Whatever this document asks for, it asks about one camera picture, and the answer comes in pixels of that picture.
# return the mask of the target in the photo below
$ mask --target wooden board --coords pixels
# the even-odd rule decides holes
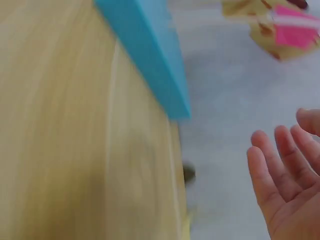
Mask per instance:
[[[179,239],[177,126],[92,2],[1,1],[0,239]]]

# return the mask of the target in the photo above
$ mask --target pink paper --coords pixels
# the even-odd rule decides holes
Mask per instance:
[[[275,13],[279,16],[297,16],[302,18],[318,20],[318,18],[292,10],[288,7],[278,5]],[[301,49],[307,49],[319,37],[318,29],[275,25],[275,42],[278,45],[287,45]]]

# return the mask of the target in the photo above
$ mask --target blue block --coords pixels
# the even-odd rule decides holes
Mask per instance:
[[[95,0],[172,120],[191,115],[182,54],[166,0]]]

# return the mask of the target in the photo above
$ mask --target blurry hand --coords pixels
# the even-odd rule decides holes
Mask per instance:
[[[247,151],[256,199],[272,240],[320,239],[320,143],[310,135],[320,137],[320,110],[299,109],[296,118],[299,125],[290,131],[285,126],[274,131],[280,156],[261,130],[252,135]]]

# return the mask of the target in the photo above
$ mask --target finger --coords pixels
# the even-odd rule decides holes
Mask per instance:
[[[285,205],[266,164],[262,151],[252,146],[247,151],[248,167],[257,203],[263,213],[269,231],[277,212]]]
[[[302,188],[291,178],[287,172],[268,136],[263,131],[258,130],[253,133],[251,142],[253,146],[261,149],[265,157],[269,173],[283,199],[286,202],[289,202],[299,193],[301,193]]]
[[[296,112],[296,119],[300,127],[310,134],[320,137],[320,110],[305,110],[300,108]]]
[[[303,188],[312,187],[318,177],[311,171],[305,157],[297,148],[294,139],[285,126],[278,126],[274,131],[275,142],[282,162],[293,179]]]
[[[291,128],[291,134],[311,168],[320,175],[320,144],[298,125]]]

